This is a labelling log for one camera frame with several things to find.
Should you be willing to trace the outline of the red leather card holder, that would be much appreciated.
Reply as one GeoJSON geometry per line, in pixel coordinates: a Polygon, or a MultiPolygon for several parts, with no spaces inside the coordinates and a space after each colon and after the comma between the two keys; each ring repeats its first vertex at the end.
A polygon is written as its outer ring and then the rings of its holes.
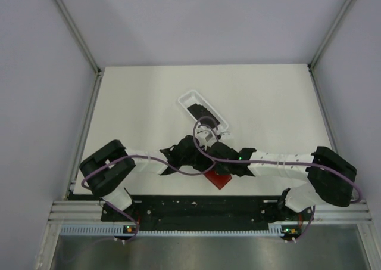
{"type": "Polygon", "coordinates": [[[218,189],[224,188],[231,180],[231,175],[218,175],[213,170],[204,174],[204,176],[218,189]]]}

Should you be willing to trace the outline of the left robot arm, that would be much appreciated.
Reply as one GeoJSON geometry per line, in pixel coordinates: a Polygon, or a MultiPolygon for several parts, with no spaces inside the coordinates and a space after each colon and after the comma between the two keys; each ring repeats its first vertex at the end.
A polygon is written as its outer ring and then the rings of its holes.
{"type": "Polygon", "coordinates": [[[81,186],[114,206],[114,213],[129,220],[135,213],[133,200],[127,191],[129,175],[199,175],[210,171],[214,162],[196,147],[197,141],[187,135],[178,144],[153,153],[126,148],[115,139],[86,158],[80,164],[84,176],[81,186]]]}

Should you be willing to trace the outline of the white plastic tray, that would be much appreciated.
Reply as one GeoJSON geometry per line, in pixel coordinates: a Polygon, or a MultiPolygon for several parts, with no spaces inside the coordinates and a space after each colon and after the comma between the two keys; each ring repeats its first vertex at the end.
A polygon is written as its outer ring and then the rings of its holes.
{"type": "Polygon", "coordinates": [[[229,124],[225,118],[198,91],[185,92],[177,102],[195,122],[207,116],[208,118],[202,119],[200,124],[213,127],[217,133],[229,130],[229,124]]]}

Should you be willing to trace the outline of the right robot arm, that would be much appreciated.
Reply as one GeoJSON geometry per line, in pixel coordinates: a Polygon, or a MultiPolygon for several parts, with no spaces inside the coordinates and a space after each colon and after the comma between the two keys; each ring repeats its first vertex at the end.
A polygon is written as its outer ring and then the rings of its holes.
{"type": "Polygon", "coordinates": [[[348,207],[357,170],[331,149],[318,146],[309,154],[274,154],[243,148],[236,151],[216,142],[207,150],[216,159],[215,172],[239,177],[282,178],[301,182],[286,187],[278,201],[278,213],[293,219],[306,208],[330,204],[348,207]]]}

